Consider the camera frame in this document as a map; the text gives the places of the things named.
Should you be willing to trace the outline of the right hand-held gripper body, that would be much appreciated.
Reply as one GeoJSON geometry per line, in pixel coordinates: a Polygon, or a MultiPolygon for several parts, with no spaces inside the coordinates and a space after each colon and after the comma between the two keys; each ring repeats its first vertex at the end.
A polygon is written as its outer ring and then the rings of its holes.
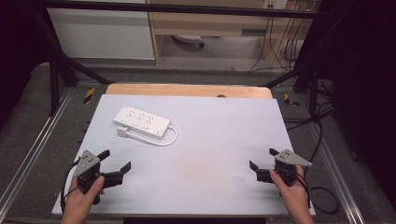
{"type": "Polygon", "coordinates": [[[297,180],[297,165],[304,167],[312,166],[311,161],[302,158],[288,149],[279,152],[279,154],[273,157],[275,158],[274,170],[280,175],[288,187],[291,187],[297,180]]]}

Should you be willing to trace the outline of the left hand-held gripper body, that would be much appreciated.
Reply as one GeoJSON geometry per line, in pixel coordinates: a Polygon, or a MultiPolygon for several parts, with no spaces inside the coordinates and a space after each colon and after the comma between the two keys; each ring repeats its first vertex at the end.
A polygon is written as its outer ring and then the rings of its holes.
{"type": "Polygon", "coordinates": [[[103,173],[100,171],[100,167],[101,161],[97,158],[97,155],[92,154],[89,150],[84,150],[73,173],[73,177],[78,181],[78,188],[82,193],[86,193],[99,176],[105,178],[103,189],[122,184],[124,174],[121,170],[103,173]]]}

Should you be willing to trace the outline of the white power strip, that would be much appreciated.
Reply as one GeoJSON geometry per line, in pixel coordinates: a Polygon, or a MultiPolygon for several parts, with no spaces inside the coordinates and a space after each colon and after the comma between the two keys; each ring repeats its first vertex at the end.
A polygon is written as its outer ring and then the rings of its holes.
{"type": "Polygon", "coordinates": [[[113,121],[123,127],[162,138],[171,120],[125,105],[113,121]]]}

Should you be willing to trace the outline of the person's right hand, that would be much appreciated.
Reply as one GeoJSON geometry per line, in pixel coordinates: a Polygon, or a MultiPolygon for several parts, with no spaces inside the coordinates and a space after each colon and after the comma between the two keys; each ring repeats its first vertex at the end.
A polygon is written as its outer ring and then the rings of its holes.
{"type": "Polygon", "coordinates": [[[293,186],[288,187],[275,170],[270,171],[270,176],[275,186],[280,191],[280,195],[282,196],[282,199],[289,214],[292,210],[309,210],[307,194],[304,187],[300,183],[295,183],[293,186]]]}

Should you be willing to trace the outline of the person's left hand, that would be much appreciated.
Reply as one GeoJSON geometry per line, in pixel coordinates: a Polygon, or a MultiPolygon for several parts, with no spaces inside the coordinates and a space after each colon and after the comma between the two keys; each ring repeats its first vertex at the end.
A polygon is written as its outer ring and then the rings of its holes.
{"type": "Polygon", "coordinates": [[[103,194],[105,179],[99,176],[86,193],[78,189],[78,181],[73,178],[65,203],[64,217],[85,218],[91,211],[93,201],[98,194],[103,194]]]}

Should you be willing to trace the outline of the yellow black striped tape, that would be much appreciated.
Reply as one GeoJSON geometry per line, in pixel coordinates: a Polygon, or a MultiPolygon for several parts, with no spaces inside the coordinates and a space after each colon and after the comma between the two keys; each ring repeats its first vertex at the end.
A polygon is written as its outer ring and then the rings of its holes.
{"type": "Polygon", "coordinates": [[[287,93],[284,93],[284,103],[286,105],[300,106],[298,102],[292,101],[287,93]]]}
{"type": "Polygon", "coordinates": [[[95,88],[88,89],[88,91],[84,97],[83,104],[88,104],[90,102],[94,92],[95,92],[95,88]]]}

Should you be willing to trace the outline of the wooden table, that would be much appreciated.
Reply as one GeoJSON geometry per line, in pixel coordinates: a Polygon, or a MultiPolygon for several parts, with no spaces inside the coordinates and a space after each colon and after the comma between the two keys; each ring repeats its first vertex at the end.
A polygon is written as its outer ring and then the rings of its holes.
{"type": "Polygon", "coordinates": [[[189,84],[113,83],[107,87],[106,94],[262,99],[273,98],[273,94],[268,88],[236,85],[222,86],[189,84]]]}

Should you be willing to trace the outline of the black curtain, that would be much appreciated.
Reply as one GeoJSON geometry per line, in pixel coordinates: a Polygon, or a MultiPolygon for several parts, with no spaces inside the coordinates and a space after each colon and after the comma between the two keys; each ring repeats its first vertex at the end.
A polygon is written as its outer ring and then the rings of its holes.
{"type": "Polygon", "coordinates": [[[333,105],[358,158],[396,208],[396,0],[321,0],[298,57],[323,60],[333,105]]]}
{"type": "Polygon", "coordinates": [[[21,99],[31,72],[50,60],[50,47],[35,19],[35,0],[0,0],[0,128],[21,99]]]}

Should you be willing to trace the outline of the white cabinet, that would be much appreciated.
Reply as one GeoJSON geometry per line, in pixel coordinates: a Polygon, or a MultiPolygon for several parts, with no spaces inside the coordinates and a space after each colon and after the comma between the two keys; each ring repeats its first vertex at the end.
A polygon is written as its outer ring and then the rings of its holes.
{"type": "Polygon", "coordinates": [[[49,8],[63,51],[73,58],[153,60],[143,12],[49,8]]]}

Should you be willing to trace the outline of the light wooden desk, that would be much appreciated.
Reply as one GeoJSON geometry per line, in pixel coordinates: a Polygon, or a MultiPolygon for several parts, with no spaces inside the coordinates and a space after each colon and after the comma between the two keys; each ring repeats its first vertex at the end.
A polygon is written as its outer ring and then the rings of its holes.
{"type": "MultiPolygon", "coordinates": [[[[264,0],[146,0],[149,4],[210,7],[264,8],[264,0]]],[[[307,11],[309,0],[288,0],[284,9],[307,11]]],[[[303,40],[312,24],[310,19],[244,17],[181,13],[148,14],[152,33],[161,35],[257,37],[270,67],[280,65],[281,49],[287,40],[303,40]]]]}

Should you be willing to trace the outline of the aluminium rail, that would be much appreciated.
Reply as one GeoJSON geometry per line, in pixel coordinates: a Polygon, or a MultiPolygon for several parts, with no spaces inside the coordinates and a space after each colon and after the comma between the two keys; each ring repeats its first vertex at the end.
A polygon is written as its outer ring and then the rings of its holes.
{"type": "Polygon", "coordinates": [[[313,135],[318,140],[318,148],[321,151],[321,157],[327,168],[329,176],[334,185],[335,191],[339,198],[340,204],[343,206],[346,216],[350,224],[365,224],[364,218],[361,214],[361,210],[357,206],[354,197],[345,181],[341,170],[339,169],[334,156],[331,153],[331,149],[328,146],[323,132],[320,129],[318,123],[311,123],[310,128],[313,135]]]}
{"type": "Polygon", "coordinates": [[[46,120],[46,123],[44,124],[35,141],[33,142],[32,146],[29,148],[29,151],[21,162],[17,172],[12,177],[9,184],[7,185],[7,188],[0,196],[0,220],[5,218],[9,208],[15,201],[15,198],[20,192],[22,185],[24,184],[27,176],[32,170],[32,167],[34,166],[35,161],[41,153],[42,148],[44,147],[44,145],[46,145],[50,134],[52,133],[59,118],[64,112],[64,109],[66,108],[70,99],[70,95],[73,91],[74,88],[65,89],[61,97],[59,107],[55,110],[54,114],[49,116],[46,120]]]}

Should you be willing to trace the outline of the white wall socket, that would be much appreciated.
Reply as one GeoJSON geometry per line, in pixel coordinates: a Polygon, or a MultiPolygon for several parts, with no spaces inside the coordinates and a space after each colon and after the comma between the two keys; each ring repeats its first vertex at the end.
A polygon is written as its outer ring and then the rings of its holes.
{"type": "Polygon", "coordinates": [[[264,0],[263,7],[269,9],[284,9],[288,0],[264,0]]]}

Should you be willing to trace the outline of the black metal frame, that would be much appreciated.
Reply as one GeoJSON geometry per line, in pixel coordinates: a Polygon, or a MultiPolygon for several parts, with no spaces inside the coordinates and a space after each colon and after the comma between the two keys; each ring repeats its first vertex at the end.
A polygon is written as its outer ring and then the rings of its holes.
{"type": "Polygon", "coordinates": [[[54,113],[59,105],[57,94],[58,83],[57,74],[60,74],[67,86],[77,86],[78,80],[72,70],[76,68],[93,80],[101,84],[112,84],[111,80],[100,77],[82,64],[71,59],[64,53],[57,35],[51,29],[51,22],[46,21],[43,14],[47,8],[61,9],[86,9],[102,11],[132,11],[132,12],[154,12],[154,13],[181,13],[181,14],[202,14],[202,15],[226,15],[244,17],[269,17],[269,18],[294,18],[294,19],[321,19],[328,20],[334,17],[331,12],[296,11],[286,9],[261,9],[246,7],[210,7],[210,6],[188,6],[169,4],[140,4],[140,3],[120,3],[120,2],[96,2],[96,1],[71,1],[71,0],[34,0],[29,5],[32,14],[40,29],[46,37],[49,45],[50,55],[50,83],[52,93],[51,113],[54,113]]]}

